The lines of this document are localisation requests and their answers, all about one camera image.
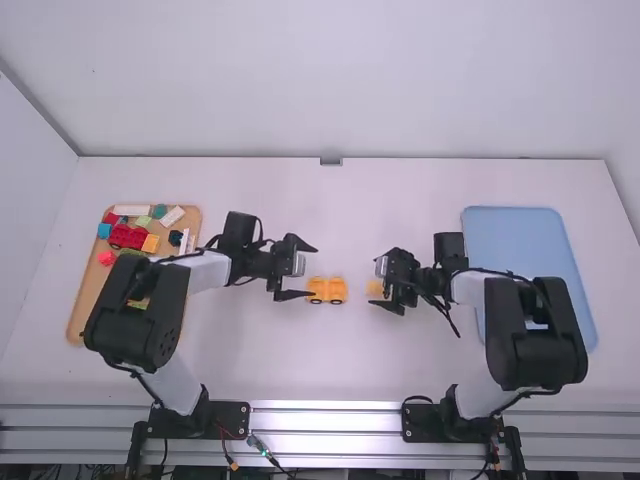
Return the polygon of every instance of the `aluminum rail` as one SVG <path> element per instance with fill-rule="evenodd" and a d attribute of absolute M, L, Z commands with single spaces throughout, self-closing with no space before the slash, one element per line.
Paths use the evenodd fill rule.
<path fill-rule="evenodd" d="M 250 427 L 283 467 L 478 469 L 483 447 L 407 444 L 397 402 L 253 401 Z M 513 407 L 529 470 L 640 472 L 640 409 L 619 406 L 549 410 Z M 131 427 L 148 407 L 0 405 L 2 463 L 124 463 Z M 229 441 L 241 466 L 269 464 L 244 442 Z M 144 462 L 157 464 L 162 440 L 149 440 Z M 505 467 L 509 455 L 501 449 Z M 213 440 L 170 440 L 167 465 L 226 465 Z"/>

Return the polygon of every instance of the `white wall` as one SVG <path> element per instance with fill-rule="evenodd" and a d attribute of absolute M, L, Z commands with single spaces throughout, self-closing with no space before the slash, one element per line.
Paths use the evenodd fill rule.
<path fill-rule="evenodd" d="M 0 72 L 0 356 L 77 161 Z"/>
<path fill-rule="evenodd" d="M 640 233 L 638 18 L 636 0 L 0 0 L 0 57 L 85 154 L 604 157 Z"/>

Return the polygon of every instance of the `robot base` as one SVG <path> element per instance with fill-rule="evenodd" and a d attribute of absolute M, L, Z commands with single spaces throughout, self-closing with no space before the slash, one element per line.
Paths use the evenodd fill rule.
<path fill-rule="evenodd" d="M 193 413 L 182 416 L 173 410 L 151 407 L 146 438 L 244 440 L 249 435 L 251 406 L 247 402 L 209 400 L 203 387 Z"/>
<path fill-rule="evenodd" d="M 473 428 L 448 427 L 442 414 L 441 405 L 407 404 L 401 414 L 402 439 L 407 443 L 480 443 L 486 445 L 488 438 L 495 433 L 496 424 L 491 419 L 474 425 Z M 503 429 L 502 418 L 497 428 Z"/>

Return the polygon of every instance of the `light blue mat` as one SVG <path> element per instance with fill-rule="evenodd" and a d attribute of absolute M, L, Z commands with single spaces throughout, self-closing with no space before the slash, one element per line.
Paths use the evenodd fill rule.
<path fill-rule="evenodd" d="M 527 278 L 563 278 L 587 351 L 596 348 L 598 334 L 558 212 L 551 208 L 467 207 L 462 212 L 462 228 L 472 267 L 511 270 Z M 476 312 L 476 316 L 484 343 L 484 312 Z"/>

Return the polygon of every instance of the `red toy block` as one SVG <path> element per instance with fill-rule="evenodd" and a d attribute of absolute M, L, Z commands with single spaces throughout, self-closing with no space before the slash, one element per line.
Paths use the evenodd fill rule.
<path fill-rule="evenodd" d="M 105 267 L 108 267 L 109 265 L 113 265 L 114 263 L 116 263 L 116 254 L 109 251 L 109 252 L 102 252 L 98 254 L 98 261 L 103 264 Z"/>
<path fill-rule="evenodd" d="M 134 228 L 129 236 L 129 248 L 140 250 L 142 245 L 144 245 L 144 241 L 147 239 L 147 235 L 149 235 L 149 231 L 146 228 Z"/>
<path fill-rule="evenodd" d="M 115 249 L 133 248 L 134 250 L 140 250 L 147 235 L 149 235 L 149 232 L 146 228 L 131 228 L 128 225 L 119 223 L 111 230 L 108 242 Z"/>
<path fill-rule="evenodd" d="M 104 217 L 104 220 L 102 220 L 102 223 L 108 223 L 109 225 L 115 225 L 116 223 L 118 223 L 118 220 L 120 220 L 120 217 L 118 215 L 116 215 L 115 213 L 107 213 Z"/>

